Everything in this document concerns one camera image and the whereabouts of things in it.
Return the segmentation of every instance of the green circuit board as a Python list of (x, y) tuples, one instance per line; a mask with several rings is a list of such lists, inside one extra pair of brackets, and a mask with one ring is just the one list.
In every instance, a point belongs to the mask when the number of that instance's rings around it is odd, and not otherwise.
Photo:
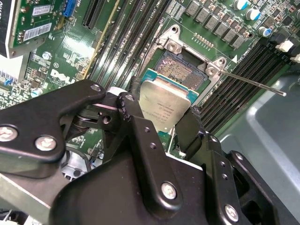
[[(126, 88), (153, 44), (158, 28), (159, 36), (175, 24), (180, 27), (180, 40), (207, 59), (213, 61), (226, 57), (227, 71), (232, 71), (258, 42), (261, 36), (257, 31), (261, 26), (285, 33), (300, 43), (300, 21), (296, 18), (299, 0), (250, 0), (244, 10), (233, 9), (232, 1), (197, 0), (199, 7), (193, 16), (186, 13), (191, 2), (106, 0), (95, 26), (88, 29), (83, 26), (83, 20), (90, 1), (78, 0), (73, 15), (66, 18), (60, 14), (65, 1), (40, 0), (38, 4), (28, 4), (28, 0), (22, 0), (20, 8), (27, 11), (18, 17), (16, 34), (47, 23), (52, 23), (52, 30), (47, 34), (45, 44), (30, 54), (22, 81), (13, 80), (5, 85), (8, 75), (0, 74), (0, 109), (31, 99), (33, 90), (45, 94), (86, 78), (106, 88)], [(32, 16), (34, 7), (47, 5), (51, 5), (51, 14)], [(224, 41), (223, 37), (216, 35), (215, 28), (207, 28), (205, 23), (198, 22), (195, 18), (202, 8), (216, 17), (218, 23), (226, 24), (228, 29), (243, 38), (243, 43), (234, 47), (232, 41)], [(216, 8), (220, 9), (218, 13), (214, 13)], [(257, 21), (245, 19), (246, 11), (251, 8), (261, 11)], [(21, 42), (16, 39), (14, 45), (19, 44)], [(154, 68), (164, 52), (157, 50), (146, 68)], [(207, 85), (208, 82), (204, 82), (196, 91), (201, 93)], [(161, 138), (167, 148), (170, 135)], [(73, 144), (86, 151), (88, 146), (96, 146), (99, 139), (100, 131), (92, 130)]]
[(15, 14), (13, 46), (57, 30), (64, 3), (58, 0), (20, 0)]

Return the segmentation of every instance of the black mounting arm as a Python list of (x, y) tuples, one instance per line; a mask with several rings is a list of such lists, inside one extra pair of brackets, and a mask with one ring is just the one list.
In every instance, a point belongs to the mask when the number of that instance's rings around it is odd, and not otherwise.
[(241, 154), (222, 151), (197, 107), (176, 125), (194, 165), (166, 156), (133, 95), (89, 80), (0, 111), (0, 172), (51, 176), (65, 141), (89, 128), (104, 132), (104, 164), (61, 190), (50, 224), (298, 225)]

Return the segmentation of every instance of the motherboard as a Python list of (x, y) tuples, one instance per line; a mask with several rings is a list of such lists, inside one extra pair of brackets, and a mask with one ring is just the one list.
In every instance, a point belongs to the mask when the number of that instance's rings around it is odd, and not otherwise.
[[(206, 129), (218, 134), (263, 92), (222, 71), (272, 85), (291, 64), (300, 63), (299, 4), (300, 0), (0, 1), (0, 109), (82, 79), (106, 89), (129, 90), (134, 77), (140, 84), (135, 93), (140, 101), (151, 99), (142, 110), (147, 119), (160, 123), (156, 128), (165, 150), (184, 158), (173, 128), (180, 117), (173, 115), (182, 116), (196, 105)], [(143, 79), (150, 73), (153, 77)], [(160, 97), (150, 87), (165, 86), (172, 88), (161, 95), (176, 98), (166, 97), (158, 107), (163, 111), (153, 112), (147, 104), (156, 104)], [(185, 105), (169, 105), (173, 99)], [(88, 153), (101, 148), (101, 139), (101, 131), (91, 129), (70, 143)]]

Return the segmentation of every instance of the sticker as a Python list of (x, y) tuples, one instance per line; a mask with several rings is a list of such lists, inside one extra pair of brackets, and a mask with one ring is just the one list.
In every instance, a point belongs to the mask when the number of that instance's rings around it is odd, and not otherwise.
[(38, 6), (33, 8), (32, 16), (42, 15), (50, 12), (51, 5)]
[(45, 24), (43, 26), (39, 26), (36, 28), (32, 28), (30, 30), (25, 31), (23, 41), (27, 41), (29, 39), (35, 38), (41, 34), (45, 34), (51, 30), (52, 23)]

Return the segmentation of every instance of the silver screw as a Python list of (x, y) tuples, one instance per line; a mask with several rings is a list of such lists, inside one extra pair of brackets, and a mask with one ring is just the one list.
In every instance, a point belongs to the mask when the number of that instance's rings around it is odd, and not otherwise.
[(16, 129), (12, 127), (0, 127), (0, 142), (9, 142), (18, 136)]
[(93, 90), (98, 91), (98, 92), (101, 91), (100, 86), (96, 85), (96, 84), (93, 84), (90, 88), (92, 88)]
[(243, 156), (241, 156), (239, 153), (236, 153), (235, 155), (239, 160), (243, 160)]
[(236, 210), (234, 209), (234, 207), (232, 207), (231, 205), (226, 205), (225, 212), (226, 212), (228, 218), (230, 218), (233, 222), (238, 222), (239, 215), (236, 212)]
[(51, 151), (55, 149), (56, 141), (49, 136), (42, 136), (36, 140), (35, 145), (41, 151)]
[(161, 185), (161, 190), (164, 194), (164, 196), (167, 198), (167, 199), (174, 199), (176, 198), (176, 190), (175, 188), (169, 184), (169, 183), (163, 183)]
[(126, 95), (125, 96), (127, 99), (129, 99), (130, 101), (134, 101), (133, 97), (131, 95)]

